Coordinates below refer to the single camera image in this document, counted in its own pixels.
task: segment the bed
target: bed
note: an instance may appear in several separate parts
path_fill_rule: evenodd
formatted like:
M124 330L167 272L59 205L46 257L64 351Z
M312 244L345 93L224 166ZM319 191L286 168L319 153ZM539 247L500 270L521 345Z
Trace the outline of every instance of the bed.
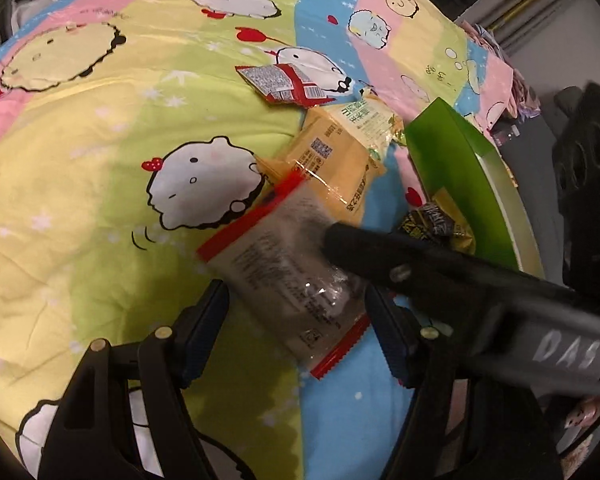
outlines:
M483 131L512 82L427 0L57 0L0 46L0 434L33 474L89 342L197 300L196 248L262 192L253 155L298 131L234 69L275 62L336 102L372 86L405 122L442 97ZM424 198L404 147L385 165L363 218L382 230ZM185 392L208 455L236 478L378 478L411 392L373 332L316 381L234 300Z

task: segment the screw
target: screw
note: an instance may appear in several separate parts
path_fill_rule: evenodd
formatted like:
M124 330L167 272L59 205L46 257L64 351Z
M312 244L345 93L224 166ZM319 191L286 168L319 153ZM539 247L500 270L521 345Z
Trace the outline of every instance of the screw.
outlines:
M158 339L168 339L171 337L171 334L173 334L173 330L171 330L170 326L161 326L155 331L155 336Z
M420 335L424 338L424 339L429 339L430 341L433 341L434 339L437 339L438 336L440 335L440 332L438 332L438 329L432 326L423 326L420 329Z
M89 348L91 348L92 352L99 352L100 350L104 350L107 346L107 342L104 339L94 339L91 341Z
M407 264L399 265L389 271L389 279L394 283L400 283L411 276L411 267Z

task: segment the snack wrapper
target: snack wrapper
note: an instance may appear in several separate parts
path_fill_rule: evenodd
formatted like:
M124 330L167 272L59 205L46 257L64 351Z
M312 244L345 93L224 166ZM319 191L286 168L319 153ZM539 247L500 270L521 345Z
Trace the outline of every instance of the snack wrapper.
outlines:
M357 225L365 211L366 192L385 172L384 165L325 108L307 110L302 130L275 159L256 157L256 161L274 184L298 168L333 219Z
M235 70L272 104L297 104L304 108L335 101L296 65L237 66Z
M435 193L431 202L408 213L398 230L412 238L430 240L461 253L475 253L474 232L444 188Z
M320 379L369 326L362 280L320 253L333 218L298 171L198 249L303 367Z
M405 144L404 123L376 94L365 88L362 99L328 105L322 110L365 146L375 160L384 161L392 140Z

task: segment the gray floor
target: gray floor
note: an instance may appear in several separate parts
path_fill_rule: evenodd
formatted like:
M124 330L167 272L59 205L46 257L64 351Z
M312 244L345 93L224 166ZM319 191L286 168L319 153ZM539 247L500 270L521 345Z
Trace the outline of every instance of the gray floor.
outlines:
M506 142L500 152L518 181L545 276L561 285L564 227L551 160L555 136L542 116L525 121L518 129L520 136Z

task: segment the open green box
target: open green box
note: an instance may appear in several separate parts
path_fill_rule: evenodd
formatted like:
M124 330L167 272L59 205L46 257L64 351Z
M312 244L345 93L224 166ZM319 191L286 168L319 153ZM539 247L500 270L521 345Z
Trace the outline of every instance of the open green box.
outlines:
M405 129L424 190L445 187L474 231L475 255L544 277L522 200L496 148L442 99Z

